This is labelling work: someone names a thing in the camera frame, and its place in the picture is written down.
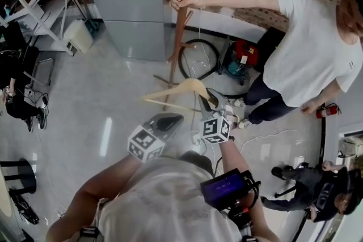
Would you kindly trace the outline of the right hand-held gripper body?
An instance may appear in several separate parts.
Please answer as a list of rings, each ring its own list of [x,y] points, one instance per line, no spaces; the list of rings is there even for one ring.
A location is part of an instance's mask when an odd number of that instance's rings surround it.
[[[200,121],[200,136],[210,143],[224,143],[230,139],[230,132],[236,126],[236,115],[229,101],[225,110],[212,109],[212,118]]]

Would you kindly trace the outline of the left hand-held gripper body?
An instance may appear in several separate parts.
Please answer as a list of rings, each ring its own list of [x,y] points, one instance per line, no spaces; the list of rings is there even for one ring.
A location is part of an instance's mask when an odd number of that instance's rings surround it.
[[[161,156],[166,143],[174,137],[179,126],[170,131],[160,131],[157,129],[157,121],[152,117],[150,120],[138,125],[128,137],[128,153],[133,155],[142,163],[146,163]]]

